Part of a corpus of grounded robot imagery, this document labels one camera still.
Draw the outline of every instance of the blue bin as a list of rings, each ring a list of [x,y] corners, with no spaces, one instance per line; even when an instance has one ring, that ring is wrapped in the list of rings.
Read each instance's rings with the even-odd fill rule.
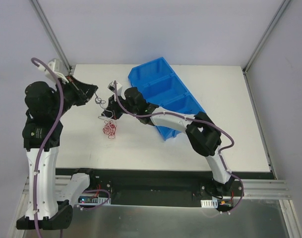
[[[163,57],[134,67],[128,78],[131,85],[137,87],[147,102],[183,114],[204,112]],[[163,126],[156,128],[164,140],[176,137],[180,133]]]

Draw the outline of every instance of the gray wall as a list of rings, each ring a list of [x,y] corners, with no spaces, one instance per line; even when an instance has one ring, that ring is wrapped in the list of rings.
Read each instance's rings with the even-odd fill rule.
[[[271,159],[302,224],[302,0],[294,0],[248,72]]]
[[[30,62],[57,57],[27,0],[0,0],[0,238],[6,237],[28,176],[24,89],[46,79]]]
[[[39,2],[71,64],[243,66],[282,0]]]

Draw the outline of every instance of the white table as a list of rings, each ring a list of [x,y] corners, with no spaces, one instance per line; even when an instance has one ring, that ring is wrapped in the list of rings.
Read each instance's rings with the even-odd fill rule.
[[[74,76],[99,87],[107,100],[107,85],[117,80],[123,90],[130,87],[128,74],[135,65],[78,64]],[[213,122],[228,132],[235,146],[224,152],[228,166],[237,172],[268,172],[269,166],[239,66],[173,65],[193,96]],[[61,119],[57,168],[139,169],[209,171],[207,161],[193,151],[185,134],[164,141],[156,128],[123,115],[117,121],[115,139],[103,134],[102,109],[92,99],[73,107]],[[229,140],[222,136],[222,145]]]

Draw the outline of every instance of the purple cable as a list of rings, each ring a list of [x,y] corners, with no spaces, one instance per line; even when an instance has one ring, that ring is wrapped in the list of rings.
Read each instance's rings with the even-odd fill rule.
[[[102,205],[106,204],[109,201],[109,199],[111,198],[111,195],[110,195],[109,191],[104,190],[104,189],[88,190],[88,191],[83,191],[82,193],[91,193],[91,192],[98,192],[98,191],[99,192],[105,192],[108,195],[108,199],[106,201],[104,201],[103,203],[97,205],[97,206],[94,206],[94,207],[91,207],[91,208],[83,208],[83,210],[86,210],[86,211],[95,210],[98,207],[101,207]]]
[[[121,102],[120,102],[120,100],[119,100],[118,91],[117,91],[117,81],[114,81],[114,87],[115,87],[115,96],[116,96],[117,102],[118,102],[119,106],[121,107],[121,109],[122,109],[125,113],[127,113],[127,114],[129,114],[129,115],[131,115],[131,116],[133,116],[133,117],[135,117],[135,118],[148,118],[148,117],[157,116],[157,115],[172,115],[172,116],[176,116],[176,117],[178,117],[178,118],[184,119],[184,120],[190,120],[190,121],[194,121],[194,122],[206,124],[206,125],[208,125],[208,126],[214,128],[214,129],[218,130],[218,131],[221,132],[222,134],[224,134],[224,135],[231,141],[231,144],[230,144],[230,145],[227,145],[227,146],[224,146],[224,147],[222,147],[222,148],[220,148],[220,149],[218,150],[218,155],[219,155],[219,157],[220,157],[220,159],[221,159],[221,162],[222,162],[222,164],[223,164],[225,170],[227,171],[227,173],[229,173],[229,174],[230,174],[232,177],[234,177],[235,179],[238,179],[239,182],[241,183],[241,186],[242,186],[242,194],[241,194],[241,196],[240,196],[240,199],[239,199],[238,203],[231,209],[231,211],[234,210],[234,209],[241,203],[242,198],[243,198],[243,195],[244,195],[243,182],[242,182],[242,180],[241,180],[238,176],[236,176],[236,175],[234,175],[233,173],[231,173],[231,172],[228,171],[226,162],[225,162],[224,158],[223,158],[222,155],[221,155],[221,151],[226,150],[226,149],[229,149],[229,148],[231,148],[231,147],[233,147],[233,146],[235,145],[234,139],[233,139],[228,133],[226,133],[224,130],[222,130],[221,128],[219,128],[219,127],[216,126],[215,124],[210,123],[210,122],[208,122],[208,121],[198,120],[198,119],[193,119],[193,118],[186,118],[186,117],[183,117],[183,116],[181,116],[181,115],[179,115],[179,114],[176,114],[176,113],[171,113],[171,112],[165,112],[165,113],[164,113],[164,112],[160,112],[160,113],[152,113],[152,114],[147,114],[147,115],[136,115],[136,114],[133,114],[133,113],[129,112],[127,109],[125,109],[125,107],[121,104]]]
[[[55,79],[55,81],[57,83],[58,91],[60,93],[60,108],[59,108],[57,117],[55,119],[55,122],[54,122],[52,128],[50,129],[50,131],[46,135],[45,139],[43,140],[43,142],[42,142],[42,144],[40,146],[40,149],[39,149],[39,151],[37,153],[37,157],[36,157],[36,161],[35,161],[35,169],[34,169],[35,175],[34,175],[34,179],[33,179],[33,210],[37,211],[37,175],[38,175],[38,166],[39,166],[40,158],[41,158],[43,149],[45,147],[45,144],[48,141],[48,139],[51,137],[53,131],[55,130],[55,128],[56,128],[56,126],[57,126],[57,124],[58,124],[58,122],[59,122],[59,120],[61,118],[62,109],[63,109],[63,91],[62,91],[62,87],[61,87],[60,81],[58,80],[57,76],[55,75],[55,73],[44,62],[42,62],[38,58],[31,58],[31,62],[35,66],[37,66],[37,67],[39,67],[40,66],[39,64],[41,64],[50,73],[50,75],[53,77],[53,79]],[[35,212],[35,214],[34,214],[34,224],[35,224],[35,230],[37,232],[38,237],[42,238],[42,235],[41,235],[41,232],[40,232],[40,228],[38,226],[37,212]]]

